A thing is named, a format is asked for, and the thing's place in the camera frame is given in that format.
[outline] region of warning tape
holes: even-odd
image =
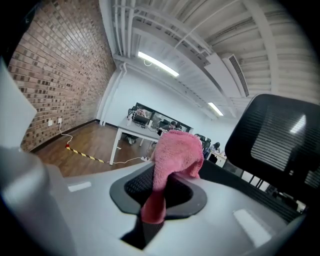
[[[90,156],[90,155],[87,155],[87,154],[78,152],[78,151],[76,151],[75,149],[72,149],[72,148],[69,147],[69,146],[66,146],[65,148],[66,148],[67,150],[73,151],[74,153],[77,153],[77,154],[79,154],[79,155],[81,155],[81,156],[83,156],[83,157],[87,157],[87,158],[90,158],[90,159],[92,159],[92,160],[97,160],[97,161],[99,161],[99,162],[101,162],[101,163],[104,163],[104,164],[106,163],[105,161],[103,161],[103,160],[101,160],[101,159],[98,159],[98,158],[95,158],[95,157],[93,157],[93,156]]]

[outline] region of ceiling light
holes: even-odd
[[[223,116],[223,115],[224,115],[224,114],[222,114],[222,112],[216,107],[215,104],[213,104],[212,102],[209,102],[208,104],[209,104],[209,106],[210,106],[211,108],[214,109],[215,112],[217,112],[217,114],[218,114],[219,116]]]
[[[306,125],[306,116],[303,115],[300,120],[295,124],[295,126],[291,129],[290,133],[296,134],[302,127]]]
[[[167,65],[161,63],[159,60],[156,60],[155,58],[150,57],[149,55],[144,54],[143,52],[139,51],[138,52],[138,56],[157,65],[158,67],[164,69],[165,71],[169,72],[171,75],[173,75],[174,77],[179,76],[179,74],[174,71],[172,68],[168,67]]]

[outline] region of desk leg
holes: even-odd
[[[122,131],[118,128],[118,131],[114,139],[113,149],[112,149],[111,158],[109,162],[109,165],[111,166],[114,164],[115,154],[116,154],[119,139],[121,138],[121,134],[122,134]]]
[[[211,157],[211,155],[212,155],[212,153],[211,153],[211,151],[210,151],[210,153],[209,153],[209,155],[208,155],[208,157],[207,157],[206,159],[209,160],[210,157]]]

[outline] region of office chair back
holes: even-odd
[[[309,205],[320,186],[320,106],[256,96],[231,134],[229,161]]]

